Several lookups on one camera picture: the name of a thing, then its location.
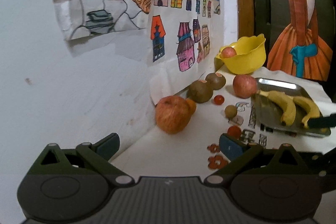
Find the yellow plastic bowl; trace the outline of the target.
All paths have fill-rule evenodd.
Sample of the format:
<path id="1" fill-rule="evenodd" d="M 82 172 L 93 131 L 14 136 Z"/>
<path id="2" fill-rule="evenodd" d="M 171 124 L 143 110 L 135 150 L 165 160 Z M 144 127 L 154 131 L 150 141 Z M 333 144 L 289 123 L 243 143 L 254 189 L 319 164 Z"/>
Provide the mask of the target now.
<path id="1" fill-rule="evenodd" d="M 215 56 L 215 60 L 217 62 L 221 61 L 235 75 L 250 74 L 262 67 L 266 61 L 265 41 L 264 34 L 250 37 L 243 36 L 238 41 L 221 47 Z M 230 58 L 222 58 L 222 50 L 228 47 L 233 48 L 236 55 Z"/>

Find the large red apple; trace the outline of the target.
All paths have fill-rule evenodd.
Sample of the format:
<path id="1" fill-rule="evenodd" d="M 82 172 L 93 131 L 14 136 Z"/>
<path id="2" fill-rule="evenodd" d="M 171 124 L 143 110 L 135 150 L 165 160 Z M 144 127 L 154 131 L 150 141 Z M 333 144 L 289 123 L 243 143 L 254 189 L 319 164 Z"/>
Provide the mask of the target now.
<path id="1" fill-rule="evenodd" d="M 155 107 L 156 125 L 165 133 L 177 134 L 189 123 L 193 108 L 180 96 L 167 96 Z"/>

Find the red apple beside tray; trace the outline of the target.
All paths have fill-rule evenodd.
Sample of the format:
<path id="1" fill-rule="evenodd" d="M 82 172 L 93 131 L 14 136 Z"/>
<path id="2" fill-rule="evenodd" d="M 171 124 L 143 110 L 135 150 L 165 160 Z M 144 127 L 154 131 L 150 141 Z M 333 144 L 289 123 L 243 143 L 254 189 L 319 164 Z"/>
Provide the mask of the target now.
<path id="1" fill-rule="evenodd" d="M 239 98 L 250 98 L 257 93 L 257 81 L 250 75 L 237 75 L 232 82 L 234 93 Z"/>

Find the far brown kiwi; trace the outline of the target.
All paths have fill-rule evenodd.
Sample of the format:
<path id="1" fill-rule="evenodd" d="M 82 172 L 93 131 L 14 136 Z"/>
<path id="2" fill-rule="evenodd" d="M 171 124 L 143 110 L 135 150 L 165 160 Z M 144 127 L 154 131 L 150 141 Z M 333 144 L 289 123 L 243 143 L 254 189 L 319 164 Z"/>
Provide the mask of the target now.
<path id="1" fill-rule="evenodd" d="M 209 73 L 205 80 L 211 85 L 213 90 L 219 90 L 226 84 L 226 78 L 221 73 Z"/>

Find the red cherry tomato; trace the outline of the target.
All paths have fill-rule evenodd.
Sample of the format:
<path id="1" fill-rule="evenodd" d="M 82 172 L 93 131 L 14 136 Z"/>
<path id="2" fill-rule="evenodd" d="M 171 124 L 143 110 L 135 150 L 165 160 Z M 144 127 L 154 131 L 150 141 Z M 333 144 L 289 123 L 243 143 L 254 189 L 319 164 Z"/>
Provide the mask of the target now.
<path id="1" fill-rule="evenodd" d="M 224 104 L 225 98 L 222 95 L 214 96 L 213 103 L 215 105 L 222 105 Z"/>
<path id="2" fill-rule="evenodd" d="M 231 126 L 227 130 L 227 135 L 230 135 L 231 137 L 235 139 L 239 139 L 242 134 L 242 130 L 239 126 Z"/>

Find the near brown kiwi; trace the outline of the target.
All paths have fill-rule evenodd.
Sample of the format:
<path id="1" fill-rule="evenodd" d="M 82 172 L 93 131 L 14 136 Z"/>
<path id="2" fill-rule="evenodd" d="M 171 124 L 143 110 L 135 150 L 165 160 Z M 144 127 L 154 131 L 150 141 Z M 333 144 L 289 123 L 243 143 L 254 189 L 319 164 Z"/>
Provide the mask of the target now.
<path id="1" fill-rule="evenodd" d="M 189 86 L 187 97 L 196 103 L 205 103 L 213 96 L 213 88 L 206 80 L 196 80 Z"/>

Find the large yellow banana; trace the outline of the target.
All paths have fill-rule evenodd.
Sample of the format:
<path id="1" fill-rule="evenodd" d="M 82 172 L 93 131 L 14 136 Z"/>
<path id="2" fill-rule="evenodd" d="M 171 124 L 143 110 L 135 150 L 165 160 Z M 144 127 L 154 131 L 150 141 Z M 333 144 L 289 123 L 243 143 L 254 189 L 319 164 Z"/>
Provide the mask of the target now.
<path id="1" fill-rule="evenodd" d="M 283 126 L 291 126 L 294 123 L 296 116 L 296 106 L 290 96 L 286 95 L 284 92 L 279 92 L 276 90 L 269 92 L 258 90 L 257 94 L 268 98 L 268 100 L 281 108 L 282 116 L 280 122 Z"/>

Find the silver metal tray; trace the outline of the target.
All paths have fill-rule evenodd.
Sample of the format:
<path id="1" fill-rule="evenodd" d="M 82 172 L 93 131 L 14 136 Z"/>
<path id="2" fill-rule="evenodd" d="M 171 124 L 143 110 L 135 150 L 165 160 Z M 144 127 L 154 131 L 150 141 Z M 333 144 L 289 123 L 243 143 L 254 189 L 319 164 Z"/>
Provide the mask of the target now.
<path id="1" fill-rule="evenodd" d="M 257 78 L 252 97 L 257 120 L 265 127 L 297 135 L 326 137 L 335 128 L 335 114 L 323 116 L 299 85 Z"/>

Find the small brown longan fruit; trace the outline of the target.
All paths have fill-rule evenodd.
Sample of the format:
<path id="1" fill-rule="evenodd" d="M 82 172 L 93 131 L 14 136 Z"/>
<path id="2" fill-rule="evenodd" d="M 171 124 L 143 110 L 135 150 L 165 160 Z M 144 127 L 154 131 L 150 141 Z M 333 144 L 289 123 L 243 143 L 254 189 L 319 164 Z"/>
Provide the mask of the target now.
<path id="1" fill-rule="evenodd" d="M 237 116 L 238 110 L 237 110 L 235 105 L 228 105 L 224 109 L 224 114 L 225 114 L 226 118 L 233 119 Z"/>

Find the white printed tablecloth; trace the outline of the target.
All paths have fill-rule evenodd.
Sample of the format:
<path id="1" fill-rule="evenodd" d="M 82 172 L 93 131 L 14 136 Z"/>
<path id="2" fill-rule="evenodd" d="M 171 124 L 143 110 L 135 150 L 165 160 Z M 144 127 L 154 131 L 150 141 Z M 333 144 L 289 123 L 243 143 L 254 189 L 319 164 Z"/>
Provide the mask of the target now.
<path id="1" fill-rule="evenodd" d="M 219 143 L 222 133 L 232 126 L 224 116 L 224 108 L 241 102 L 234 95 L 232 81 L 234 75 L 226 67 L 219 73 L 227 80 L 226 86 L 217 90 L 224 104 L 212 102 L 199 104 L 187 127 L 180 133 L 169 135 L 157 127 L 136 141 L 128 149 L 115 156 L 111 163 L 128 175 L 140 176 L 199 176 L 205 178 L 222 165 L 226 156 L 214 145 Z M 267 149 L 278 148 L 282 143 L 291 144 L 297 151 L 326 153 L 335 148 L 335 129 L 330 136 L 291 136 L 289 134 L 261 129 L 259 122 L 251 118 L 251 108 L 239 112 L 243 118 L 240 126 L 247 138 Z"/>

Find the brown kiwi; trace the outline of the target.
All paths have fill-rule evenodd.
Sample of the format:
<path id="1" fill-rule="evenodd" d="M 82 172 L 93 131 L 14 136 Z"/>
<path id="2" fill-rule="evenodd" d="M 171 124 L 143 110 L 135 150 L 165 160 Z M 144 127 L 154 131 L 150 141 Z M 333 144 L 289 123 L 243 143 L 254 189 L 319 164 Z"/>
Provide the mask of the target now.
<path id="1" fill-rule="evenodd" d="M 211 85 L 213 90 L 219 90 L 226 84 L 226 78 L 221 73 L 209 73 L 205 80 Z"/>
<path id="2" fill-rule="evenodd" d="M 213 96 L 213 88 L 206 80 L 196 80 L 189 86 L 187 97 L 196 103 L 205 103 Z"/>

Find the orange dress lady poster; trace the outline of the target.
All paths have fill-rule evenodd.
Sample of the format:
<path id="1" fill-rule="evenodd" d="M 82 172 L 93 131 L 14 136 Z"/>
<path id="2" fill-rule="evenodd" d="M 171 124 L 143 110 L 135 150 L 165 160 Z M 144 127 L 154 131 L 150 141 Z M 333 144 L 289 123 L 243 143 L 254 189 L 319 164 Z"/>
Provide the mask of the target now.
<path id="1" fill-rule="evenodd" d="M 326 81 L 333 50 L 318 35 L 315 0 L 288 0 L 290 23 L 268 55 L 267 68 L 289 75 Z"/>

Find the houses drawing paper sheet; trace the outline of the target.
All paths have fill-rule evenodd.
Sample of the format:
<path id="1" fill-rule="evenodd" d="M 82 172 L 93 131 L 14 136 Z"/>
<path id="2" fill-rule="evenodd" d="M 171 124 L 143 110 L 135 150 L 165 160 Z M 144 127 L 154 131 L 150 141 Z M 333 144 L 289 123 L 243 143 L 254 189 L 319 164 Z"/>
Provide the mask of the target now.
<path id="1" fill-rule="evenodd" d="M 167 1 L 152 5 L 147 29 L 154 103 L 204 77 L 214 67 L 214 57 L 224 42 L 223 18 L 214 13 L 217 0 Z"/>

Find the small orange tangerine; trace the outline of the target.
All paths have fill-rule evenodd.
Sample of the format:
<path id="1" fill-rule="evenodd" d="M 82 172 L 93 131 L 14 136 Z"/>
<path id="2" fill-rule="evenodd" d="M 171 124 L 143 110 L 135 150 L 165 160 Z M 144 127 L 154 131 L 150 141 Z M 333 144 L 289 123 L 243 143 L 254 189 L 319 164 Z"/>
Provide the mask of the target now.
<path id="1" fill-rule="evenodd" d="M 187 98 L 186 102 L 188 103 L 188 105 L 190 107 L 190 113 L 191 113 L 191 115 L 193 115 L 195 113 L 196 109 L 197 109 L 196 103 L 192 99 L 190 99 L 190 98 Z"/>

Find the apple inside yellow bowl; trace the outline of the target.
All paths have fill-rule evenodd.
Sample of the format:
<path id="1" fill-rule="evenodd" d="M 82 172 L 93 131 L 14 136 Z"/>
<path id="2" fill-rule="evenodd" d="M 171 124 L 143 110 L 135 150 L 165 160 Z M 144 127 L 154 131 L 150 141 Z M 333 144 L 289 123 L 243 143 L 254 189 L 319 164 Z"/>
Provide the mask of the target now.
<path id="1" fill-rule="evenodd" d="M 236 50 L 232 47 L 225 47 L 220 53 L 221 58 L 224 59 L 231 58 L 236 55 L 237 55 Z"/>

